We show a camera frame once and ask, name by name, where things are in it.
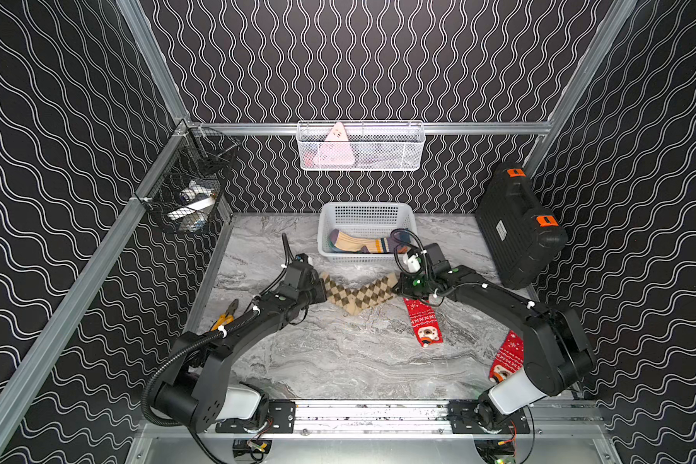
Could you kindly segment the red christmas sock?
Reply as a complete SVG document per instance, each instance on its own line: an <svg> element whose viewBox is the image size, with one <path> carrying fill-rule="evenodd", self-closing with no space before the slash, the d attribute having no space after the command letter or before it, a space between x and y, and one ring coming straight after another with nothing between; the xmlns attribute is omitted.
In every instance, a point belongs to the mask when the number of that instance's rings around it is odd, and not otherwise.
<svg viewBox="0 0 696 464"><path fill-rule="evenodd" d="M489 369L489 380L494 383L507 380L523 367L523 361L523 340L514 331L509 331Z"/></svg>
<svg viewBox="0 0 696 464"><path fill-rule="evenodd" d="M444 341L435 310L420 300L403 299L413 333L422 348Z"/></svg>

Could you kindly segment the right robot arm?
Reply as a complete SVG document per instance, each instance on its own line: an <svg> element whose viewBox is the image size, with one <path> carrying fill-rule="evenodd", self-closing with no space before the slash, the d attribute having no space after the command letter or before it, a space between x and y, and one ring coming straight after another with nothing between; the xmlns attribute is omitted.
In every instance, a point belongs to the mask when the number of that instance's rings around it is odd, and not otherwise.
<svg viewBox="0 0 696 464"><path fill-rule="evenodd" d="M452 266L436 244L394 255L401 277L394 292L430 303L469 305L504 324L523 342L522 367L483 392L474 415L491 428L545 397L558 396L595 364L592 346L571 307L547 307L493 283L467 266Z"/></svg>

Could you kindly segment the cream purple striped sock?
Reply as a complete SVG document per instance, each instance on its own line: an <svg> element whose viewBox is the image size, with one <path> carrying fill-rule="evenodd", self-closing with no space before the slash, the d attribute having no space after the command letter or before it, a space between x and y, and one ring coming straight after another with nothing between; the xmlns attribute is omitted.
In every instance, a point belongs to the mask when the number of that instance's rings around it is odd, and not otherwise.
<svg viewBox="0 0 696 464"><path fill-rule="evenodd" d="M328 241L336 252L392 254L406 253L410 247L394 237L360 238L334 229L328 235Z"/></svg>

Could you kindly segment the white plastic basket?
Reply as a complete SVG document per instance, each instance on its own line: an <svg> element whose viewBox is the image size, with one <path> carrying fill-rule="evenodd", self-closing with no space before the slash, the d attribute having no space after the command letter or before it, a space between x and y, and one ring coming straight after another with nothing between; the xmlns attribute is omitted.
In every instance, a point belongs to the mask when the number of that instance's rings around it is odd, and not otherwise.
<svg viewBox="0 0 696 464"><path fill-rule="evenodd" d="M412 208L404 203L331 202L320 212L317 247L320 255L334 264L394 266L392 248L381 253L342 251L333 245L331 235L342 232L356 239L376 243L388 239L395 229L418 234Z"/></svg>

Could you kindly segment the beige argyle sock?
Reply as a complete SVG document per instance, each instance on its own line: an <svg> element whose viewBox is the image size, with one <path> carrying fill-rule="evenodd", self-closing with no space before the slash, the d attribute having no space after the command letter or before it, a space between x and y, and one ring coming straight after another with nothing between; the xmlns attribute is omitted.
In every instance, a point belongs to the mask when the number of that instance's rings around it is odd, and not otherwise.
<svg viewBox="0 0 696 464"><path fill-rule="evenodd" d="M391 300L396 295L392 290L397 283L397 275L390 273L373 283L354 289L348 297L346 311L355 315Z"/></svg>
<svg viewBox="0 0 696 464"><path fill-rule="evenodd" d="M323 274L321 278L324 280L327 301L349 315L358 315L364 310L380 305L387 289L386 278L380 278L359 288L344 287L332 280L328 274Z"/></svg>

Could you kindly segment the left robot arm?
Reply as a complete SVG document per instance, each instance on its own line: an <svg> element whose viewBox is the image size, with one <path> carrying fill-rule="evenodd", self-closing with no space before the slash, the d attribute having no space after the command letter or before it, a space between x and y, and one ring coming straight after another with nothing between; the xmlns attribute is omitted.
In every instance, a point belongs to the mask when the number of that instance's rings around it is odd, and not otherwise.
<svg viewBox="0 0 696 464"><path fill-rule="evenodd" d="M232 365L260 340L294 323L311 305L327 301L324 280L305 254L282 269L274 290L256 298L232 323L205 334L186 332L152 374L141 411L154 425L201 433L224 408Z"/></svg>

